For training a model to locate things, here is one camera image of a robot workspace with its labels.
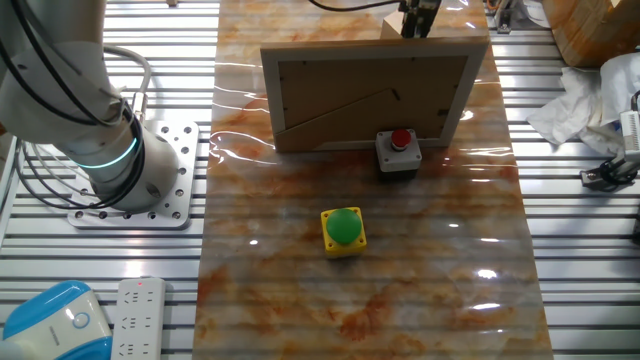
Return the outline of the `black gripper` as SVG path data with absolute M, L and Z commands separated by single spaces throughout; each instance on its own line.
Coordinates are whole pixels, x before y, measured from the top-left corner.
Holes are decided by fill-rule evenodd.
M 426 38 L 437 16 L 442 0 L 401 0 L 398 10 L 404 12 L 401 37 Z

